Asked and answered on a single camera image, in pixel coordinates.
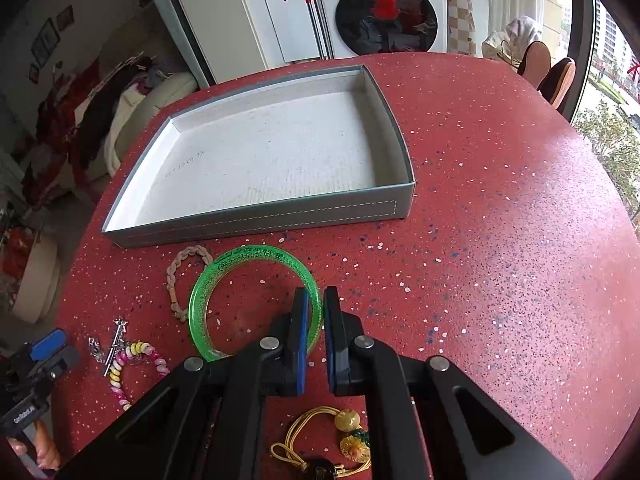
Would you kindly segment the silver heart pendant charm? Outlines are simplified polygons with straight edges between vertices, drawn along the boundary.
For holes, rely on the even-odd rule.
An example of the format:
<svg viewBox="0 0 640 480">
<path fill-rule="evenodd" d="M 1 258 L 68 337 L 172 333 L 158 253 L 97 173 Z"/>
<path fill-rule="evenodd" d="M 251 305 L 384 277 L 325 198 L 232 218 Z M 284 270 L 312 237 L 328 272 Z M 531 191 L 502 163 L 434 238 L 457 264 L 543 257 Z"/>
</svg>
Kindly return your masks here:
<svg viewBox="0 0 640 480">
<path fill-rule="evenodd" d="M 127 331 L 128 322 L 124 318 L 116 318 L 114 321 L 115 328 L 112 335 L 111 343 L 106 350 L 103 350 L 100 342 L 96 337 L 90 336 L 88 338 L 89 354 L 96 360 L 98 364 L 102 365 L 102 376 L 106 377 L 110 370 L 116 353 L 125 349 L 127 341 L 125 334 Z"/>
</svg>

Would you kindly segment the green translucent bangle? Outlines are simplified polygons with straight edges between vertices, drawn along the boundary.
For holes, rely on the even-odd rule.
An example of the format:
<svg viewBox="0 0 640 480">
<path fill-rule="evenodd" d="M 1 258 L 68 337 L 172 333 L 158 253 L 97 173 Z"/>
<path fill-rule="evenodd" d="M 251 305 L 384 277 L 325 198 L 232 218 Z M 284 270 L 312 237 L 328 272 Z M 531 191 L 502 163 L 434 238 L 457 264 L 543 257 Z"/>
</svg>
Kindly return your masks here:
<svg viewBox="0 0 640 480">
<path fill-rule="evenodd" d="M 209 336 L 207 309 L 210 296 L 227 274 L 252 261 L 279 263 L 297 275 L 305 286 L 310 301 L 306 353 L 311 354 L 318 344 L 322 330 L 322 299 L 320 289 L 310 271 L 301 261 L 283 249 L 267 245 L 246 245 L 228 250 L 209 263 L 193 286 L 188 307 L 188 324 L 194 346 L 205 362 L 228 358 L 228 354 L 214 346 Z"/>
</svg>

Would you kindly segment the grey jewelry tray box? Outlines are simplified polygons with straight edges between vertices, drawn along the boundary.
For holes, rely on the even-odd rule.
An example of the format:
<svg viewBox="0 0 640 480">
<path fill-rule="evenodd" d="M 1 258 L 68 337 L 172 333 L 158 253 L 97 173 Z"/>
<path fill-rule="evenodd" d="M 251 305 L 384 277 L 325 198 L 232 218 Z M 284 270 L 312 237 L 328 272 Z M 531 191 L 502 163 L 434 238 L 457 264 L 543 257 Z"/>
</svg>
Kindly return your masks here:
<svg viewBox="0 0 640 480">
<path fill-rule="evenodd" d="M 129 248 L 402 219 L 415 186 L 370 70 L 312 70 L 167 117 L 102 231 Z"/>
</svg>

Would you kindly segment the white round stool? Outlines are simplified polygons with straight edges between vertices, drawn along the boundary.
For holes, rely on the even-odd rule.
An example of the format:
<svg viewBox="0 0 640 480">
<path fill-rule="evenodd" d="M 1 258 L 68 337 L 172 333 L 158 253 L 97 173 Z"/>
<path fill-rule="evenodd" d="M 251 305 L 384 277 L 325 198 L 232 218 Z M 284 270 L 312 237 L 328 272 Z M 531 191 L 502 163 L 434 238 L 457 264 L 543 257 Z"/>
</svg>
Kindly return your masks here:
<svg viewBox="0 0 640 480">
<path fill-rule="evenodd" d="M 36 324 L 45 318 L 53 304 L 60 270 L 58 245 L 52 237 L 39 232 L 32 245 L 11 314 L 28 324 Z"/>
</svg>

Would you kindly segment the pile of clothes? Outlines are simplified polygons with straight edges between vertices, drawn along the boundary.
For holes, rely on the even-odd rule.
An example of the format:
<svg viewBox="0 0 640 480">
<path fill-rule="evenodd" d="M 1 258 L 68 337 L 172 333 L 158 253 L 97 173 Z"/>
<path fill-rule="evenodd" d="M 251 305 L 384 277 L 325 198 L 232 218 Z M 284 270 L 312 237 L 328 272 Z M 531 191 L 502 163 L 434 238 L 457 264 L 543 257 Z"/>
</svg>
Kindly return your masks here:
<svg viewBox="0 0 640 480">
<path fill-rule="evenodd" d="M 105 174 L 92 165 L 104 147 L 120 97 L 144 84 L 154 68 L 154 58 L 140 53 L 106 75 L 94 60 L 77 75 L 58 77 L 38 106 L 35 147 L 44 154 L 27 163 L 21 180 L 29 206 L 43 206 L 57 190 L 88 191 L 89 184 Z"/>
</svg>

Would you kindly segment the cream leather sofa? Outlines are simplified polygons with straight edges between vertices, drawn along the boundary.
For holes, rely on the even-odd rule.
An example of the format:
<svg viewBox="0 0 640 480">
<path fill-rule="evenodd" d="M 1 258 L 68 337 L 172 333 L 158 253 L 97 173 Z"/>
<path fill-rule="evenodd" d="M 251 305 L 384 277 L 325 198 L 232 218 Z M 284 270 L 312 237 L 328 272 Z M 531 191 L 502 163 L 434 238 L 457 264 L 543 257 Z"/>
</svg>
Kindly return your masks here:
<svg viewBox="0 0 640 480">
<path fill-rule="evenodd" d="M 112 176 L 151 119 L 162 108 L 198 90 L 198 83 L 154 6 L 111 32 L 98 56 L 100 76 L 110 76 L 117 66 L 137 54 L 150 58 L 152 66 L 148 72 L 135 76 L 118 96 L 105 139 L 89 164 L 89 181 Z"/>
</svg>

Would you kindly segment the brown chair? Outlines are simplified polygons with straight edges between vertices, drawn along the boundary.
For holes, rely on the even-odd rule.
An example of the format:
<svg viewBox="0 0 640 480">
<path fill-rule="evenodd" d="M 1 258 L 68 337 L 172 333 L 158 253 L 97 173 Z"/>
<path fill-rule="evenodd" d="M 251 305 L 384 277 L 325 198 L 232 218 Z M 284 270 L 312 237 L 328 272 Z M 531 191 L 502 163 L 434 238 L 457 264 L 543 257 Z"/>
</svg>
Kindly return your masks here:
<svg viewBox="0 0 640 480">
<path fill-rule="evenodd" d="M 540 95 L 556 110 L 573 84 L 576 63 L 572 58 L 562 58 L 555 63 L 538 86 Z"/>
<path fill-rule="evenodd" d="M 551 68 L 551 54 L 548 47 L 539 40 L 533 41 L 525 50 L 518 74 L 534 88 L 538 88 Z"/>
</svg>

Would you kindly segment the white front-load washing machine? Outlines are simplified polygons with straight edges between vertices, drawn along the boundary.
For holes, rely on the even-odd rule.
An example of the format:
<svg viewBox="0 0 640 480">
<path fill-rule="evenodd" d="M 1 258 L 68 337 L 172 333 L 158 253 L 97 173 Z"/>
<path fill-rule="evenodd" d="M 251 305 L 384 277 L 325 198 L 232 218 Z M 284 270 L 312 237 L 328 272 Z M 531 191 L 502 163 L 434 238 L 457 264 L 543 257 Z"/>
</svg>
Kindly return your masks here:
<svg viewBox="0 0 640 480">
<path fill-rule="evenodd" d="M 447 51 L 447 0 L 317 0 L 331 58 Z"/>
</svg>

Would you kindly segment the checkered hanging towel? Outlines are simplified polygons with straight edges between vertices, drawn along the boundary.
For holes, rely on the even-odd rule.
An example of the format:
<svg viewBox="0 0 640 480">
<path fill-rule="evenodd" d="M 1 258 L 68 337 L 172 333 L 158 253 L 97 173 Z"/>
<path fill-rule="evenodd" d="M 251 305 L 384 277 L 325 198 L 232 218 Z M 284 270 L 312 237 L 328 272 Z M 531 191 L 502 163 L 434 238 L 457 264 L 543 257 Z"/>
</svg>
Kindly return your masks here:
<svg viewBox="0 0 640 480">
<path fill-rule="evenodd" d="M 448 52 L 478 55 L 472 0 L 447 0 Z"/>
</svg>

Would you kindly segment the white bag on chair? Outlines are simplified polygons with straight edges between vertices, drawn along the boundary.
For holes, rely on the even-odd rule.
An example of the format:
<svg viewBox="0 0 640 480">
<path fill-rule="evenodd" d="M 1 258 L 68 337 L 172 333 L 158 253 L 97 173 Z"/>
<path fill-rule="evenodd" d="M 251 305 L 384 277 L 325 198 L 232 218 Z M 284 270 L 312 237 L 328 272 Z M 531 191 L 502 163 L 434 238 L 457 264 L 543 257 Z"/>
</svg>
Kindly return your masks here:
<svg viewBox="0 0 640 480">
<path fill-rule="evenodd" d="M 541 26 L 533 18 L 522 15 L 503 30 L 494 30 L 482 43 L 483 58 L 503 61 L 518 67 L 528 46 L 541 37 Z"/>
</svg>

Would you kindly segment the white tall cabinet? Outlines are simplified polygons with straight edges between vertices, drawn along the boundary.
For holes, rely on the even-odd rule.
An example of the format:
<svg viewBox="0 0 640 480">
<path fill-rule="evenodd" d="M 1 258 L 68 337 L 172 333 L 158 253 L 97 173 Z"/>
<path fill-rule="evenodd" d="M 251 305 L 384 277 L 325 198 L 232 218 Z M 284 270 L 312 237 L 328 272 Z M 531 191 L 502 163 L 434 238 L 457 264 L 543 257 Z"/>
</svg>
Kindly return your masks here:
<svg viewBox="0 0 640 480">
<path fill-rule="evenodd" d="M 320 60 L 304 0 L 154 0 L 202 89 Z"/>
</svg>

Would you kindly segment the framed wall pictures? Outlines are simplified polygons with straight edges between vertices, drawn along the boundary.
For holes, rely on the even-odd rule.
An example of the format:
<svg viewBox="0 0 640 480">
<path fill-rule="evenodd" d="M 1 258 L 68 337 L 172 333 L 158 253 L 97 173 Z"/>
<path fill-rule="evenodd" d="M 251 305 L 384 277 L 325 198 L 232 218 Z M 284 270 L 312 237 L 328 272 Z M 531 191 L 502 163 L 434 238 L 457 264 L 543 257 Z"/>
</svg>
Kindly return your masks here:
<svg viewBox="0 0 640 480">
<path fill-rule="evenodd" d="M 38 84 L 40 70 L 43 70 L 51 55 L 61 41 L 61 32 L 75 23 L 75 14 L 73 6 L 66 6 L 55 18 L 48 18 L 44 22 L 38 35 L 32 42 L 30 52 L 34 62 L 29 66 L 28 79 L 33 84 Z"/>
</svg>

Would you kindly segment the red handled mop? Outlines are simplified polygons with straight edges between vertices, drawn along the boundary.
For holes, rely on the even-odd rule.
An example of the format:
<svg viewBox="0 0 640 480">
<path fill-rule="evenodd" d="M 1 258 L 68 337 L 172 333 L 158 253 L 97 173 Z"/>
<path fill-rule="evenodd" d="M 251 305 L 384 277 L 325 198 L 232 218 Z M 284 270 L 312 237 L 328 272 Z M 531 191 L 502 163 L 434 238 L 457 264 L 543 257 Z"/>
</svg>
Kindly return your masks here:
<svg viewBox="0 0 640 480">
<path fill-rule="evenodd" d="M 304 0 L 309 14 L 309 21 L 311 24 L 312 32 L 314 33 L 314 41 L 316 42 L 318 50 L 318 58 L 320 60 L 326 60 L 328 58 L 328 51 L 326 50 L 326 40 L 324 40 L 323 32 L 320 26 L 320 18 L 318 14 L 317 0 Z"/>
</svg>

